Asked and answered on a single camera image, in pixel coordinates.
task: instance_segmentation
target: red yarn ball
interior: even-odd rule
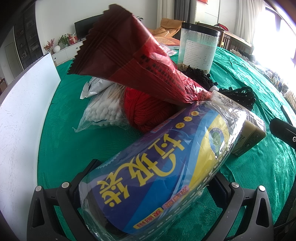
[[[129,124],[146,133],[176,113],[176,105],[127,87],[124,111]]]

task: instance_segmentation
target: brown cushion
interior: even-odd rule
[[[178,33],[180,31],[180,29],[169,29],[170,31],[170,37],[174,36],[176,33]]]
[[[174,19],[168,19],[168,18],[163,18],[161,19],[160,26],[169,30],[169,29],[181,29],[182,22],[180,20],[174,20]]]
[[[153,29],[147,28],[150,33],[153,33]]]
[[[161,32],[161,33],[153,34],[153,36],[154,36],[154,37],[171,37],[169,31],[165,31],[165,32]]]
[[[157,29],[155,29],[153,32],[152,32],[152,35],[155,35],[155,34],[161,34],[161,33],[164,33],[166,32],[167,30],[162,28],[162,27],[159,27]]]

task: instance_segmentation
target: black beaded tassel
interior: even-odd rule
[[[233,90],[232,87],[229,87],[229,89],[220,88],[219,92],[250,111],[253,109],[256,102],[254,91],[249,86],[244,86],[235,90]]]
[[[217,82],[214,83],[210,79],[210,74],[205,74],[200,69],[193,69],[190,67],[190,65],[187,67],[186,70],[183,70],[182,73],[193,79],[196,83],[198,83],[207,91],[210,91],[210,88],[214,85],[218,85]],[[220,88],[219,92],[250,111],[253,109],[254,103],[256,101],[255,94],[252,88],[249,86],[245,86],[236,90],[233,90],[232,87],[229,87],[229,89]]]

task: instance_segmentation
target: television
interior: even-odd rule
[[[93,28],[94,23],[98,21],[101,16],[102,14],[75,22],[74,25],[77,38],[84,38],[89,33],[89,30]]]

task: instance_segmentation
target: red snack wrapper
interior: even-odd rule
[[[107,79],[178,105],[210,97],[174,67],[132,13],[116,4],[94,24],[68,73]]]

